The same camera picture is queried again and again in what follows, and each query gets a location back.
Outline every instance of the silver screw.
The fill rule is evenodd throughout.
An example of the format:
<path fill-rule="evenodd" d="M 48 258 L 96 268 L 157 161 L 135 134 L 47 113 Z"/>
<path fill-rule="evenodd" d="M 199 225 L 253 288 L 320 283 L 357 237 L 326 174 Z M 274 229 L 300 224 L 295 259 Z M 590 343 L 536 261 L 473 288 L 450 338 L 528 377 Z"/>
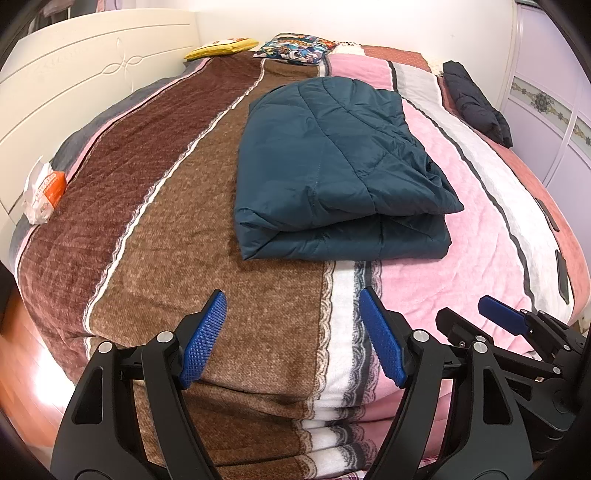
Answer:
<path fill-rule="evenodd" d="M 413 333 L 413 338 L 417 342 L 426 342 L 427 340 L 429 340 L 429 334 L 425 332 L 425 330 L 417 330 Z"/>
<path fill-rule="evenodd" d="M 113 348 L 113 344 L 111 342 L 103 342 L 99 345 L 99 352 L 100 353 L 107 353 L 110 352 Z"/>
<path fill-rule="evenodd" d="M 160 343 L 169 343 L 169 341 L 172 340 L 173 337 L 174 337 L 174 335 L 172 332 L 165 330 L 165 331 L 160 332 L 158 334 L 158 336 L 156 337 L 156 340 L 158 340 Z"/>
<path fill-rule="evenodd" d="M 487 353 L 488 347 L 482 342 L 474 342 L 474 350 L 478 353 Z"/>

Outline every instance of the orange label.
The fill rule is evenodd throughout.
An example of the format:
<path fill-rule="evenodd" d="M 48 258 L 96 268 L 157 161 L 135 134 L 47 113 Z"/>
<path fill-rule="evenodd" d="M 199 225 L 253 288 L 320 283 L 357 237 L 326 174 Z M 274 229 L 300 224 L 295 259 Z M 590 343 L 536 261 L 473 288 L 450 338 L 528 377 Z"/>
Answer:
<path fill-rule="evenodd" d="M 51 203 L 51 206 L 55 208 L 57 202 L 60 201 L 61 196 L 66 191 L 66 176 L 62 171 L 55 171 L 43 180 L 39 189 L 43 191 L 43 195 Z"/>

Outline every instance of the headboard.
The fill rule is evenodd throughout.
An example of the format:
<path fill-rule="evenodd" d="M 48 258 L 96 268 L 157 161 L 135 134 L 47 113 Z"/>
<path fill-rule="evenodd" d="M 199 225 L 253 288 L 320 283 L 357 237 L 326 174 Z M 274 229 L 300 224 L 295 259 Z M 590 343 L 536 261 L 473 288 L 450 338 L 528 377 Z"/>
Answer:
<path fill-rule="evenodd" d="M 0 71 L 0 261 L 37 159 L 131 92 L 181 73 L 198 45 L 195 12 L 175 9 L 85 15 L 19 40 Z"/>

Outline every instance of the plastic bag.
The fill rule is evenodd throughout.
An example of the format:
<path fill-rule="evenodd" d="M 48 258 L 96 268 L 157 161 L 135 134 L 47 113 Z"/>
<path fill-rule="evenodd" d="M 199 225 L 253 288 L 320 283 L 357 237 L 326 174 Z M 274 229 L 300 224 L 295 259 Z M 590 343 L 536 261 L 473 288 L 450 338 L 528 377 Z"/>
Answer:
<path fill-rule="evenodd" d="M 66 175 L 53 171 L 41 157 L 31 169 L 22 194 L 25 216 L 31 225 L 47 223 L 66 190 Z"/>

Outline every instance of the blue gripper pad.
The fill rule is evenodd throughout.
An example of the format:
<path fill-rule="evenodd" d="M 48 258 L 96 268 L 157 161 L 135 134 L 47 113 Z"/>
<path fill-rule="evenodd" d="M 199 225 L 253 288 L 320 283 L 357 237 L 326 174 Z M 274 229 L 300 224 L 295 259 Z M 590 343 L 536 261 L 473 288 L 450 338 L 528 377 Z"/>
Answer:
<path fill-rule="evenodd" d="M 478 301 L 478 312 L 512 335 L 527 335 L 530 331 L 523 313 L 489 295 Z"/>
<path fill-rule="evenodd" d="M 359 313 L 369 333 L 369 338 L 378 354 L 386 377 L 394 380 L 397 387 L 402 387 L 407 375 L 402 364 L 403 352 L 384 315 L 383 305 L 375 303 L 367 288 L 359 293 Z"/>
<path fill-rule="evenodd" d="M 205 311 L 183 355 L 183 371 L 178 376 L 183 388 L 201 378 L 205 364 L 212 353 L 214 343 L 226 320 L 226 296 L 218 292 L 209 308 Z"/>

